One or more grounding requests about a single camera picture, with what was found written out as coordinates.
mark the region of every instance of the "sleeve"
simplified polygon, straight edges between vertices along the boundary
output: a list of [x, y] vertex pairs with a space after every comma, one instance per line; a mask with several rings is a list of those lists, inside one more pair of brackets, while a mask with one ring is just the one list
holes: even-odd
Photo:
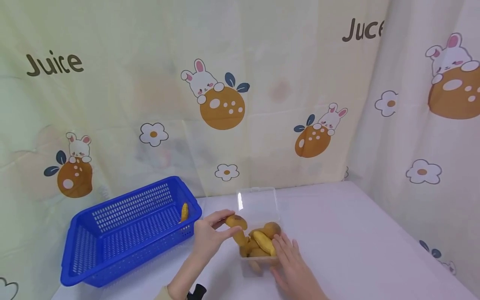
[[160, 293], [155, 297], [154, 300], [173, 300], [172, 297], [168, 294], [167, 287], [162, 287]]

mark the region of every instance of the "white table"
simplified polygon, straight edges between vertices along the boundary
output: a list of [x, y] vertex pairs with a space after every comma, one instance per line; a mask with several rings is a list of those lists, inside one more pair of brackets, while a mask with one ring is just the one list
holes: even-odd
[[[417, 241], [351, 182], [277, 190], [285, 232], [331, 300], [477, 300]], [[204, 216], [234, 209], [236, 196], [199, 200]], [[102, 289], [61, 287], [53, 300], [149, 300], [175, 275], [192, 241]], [[205, 300], [282, 299], [271, 276], [243, 278], [228, 240], [197, 282]]]

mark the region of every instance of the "black handle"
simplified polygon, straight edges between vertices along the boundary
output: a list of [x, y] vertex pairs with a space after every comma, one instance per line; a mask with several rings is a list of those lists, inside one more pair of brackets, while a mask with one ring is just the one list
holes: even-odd
[[207, 292], [207, 289], [204, 286], [202, 286], [201, 284], [197, 284], [195, 286], [195, 290], [193, 291], [193, 294], [188, 293], [187, 300], [202, 300], [206, 292]]

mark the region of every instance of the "white flower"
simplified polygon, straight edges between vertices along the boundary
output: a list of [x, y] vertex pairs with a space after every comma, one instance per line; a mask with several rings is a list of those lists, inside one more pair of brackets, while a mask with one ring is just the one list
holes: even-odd
[[394, 91], [386, 91], [382, 94], [382, 98], [375, 102], [375, 108], [382, 112], [382, 116], [390, 117], [396, 111], [398, 94]]
[[223, 181], [230, 181], [232, 178], [238, 177], [240, 173], [237, 171], [236, 165], [218, 165], [215, 176], [221, 178]]
[[410, 178], [411, 183], [437, 184], [440, 182], [442, 168], [436, 164], [429, 164], [424, 159], [417, 159], [412, 167], [407, 171], [406, 176]]
[[168, 139], [168, 133], [165, 132], [165, 127], [160, 123], [150, 124], [145, 123], [140, 127], [140, 141], [145, 144], [150, 144], [152, 147], [157, 147], [160, 143]]
[[18, 284], [16, 282], [7, 284], [7, 280], [0, 277], [0, 300], [13, 300], [17, 293]]

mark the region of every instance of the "basket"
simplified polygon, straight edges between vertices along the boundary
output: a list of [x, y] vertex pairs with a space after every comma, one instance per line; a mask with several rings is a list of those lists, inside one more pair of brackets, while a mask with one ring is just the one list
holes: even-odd
[[[179, 224], [184, 203], [189, 217]], [[60, 281], [102, 287], [193, 236], [201, 215], [177, 176], [87, 208], [70, 223]]]

